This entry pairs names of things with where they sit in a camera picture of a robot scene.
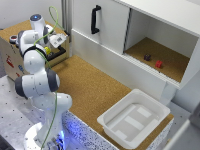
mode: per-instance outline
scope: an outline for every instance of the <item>white plastic bin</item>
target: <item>white plastic bin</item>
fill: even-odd
[[[170,109],[134,89],[97,121],[105,133],[126,149],[137,148],[170,113]]]

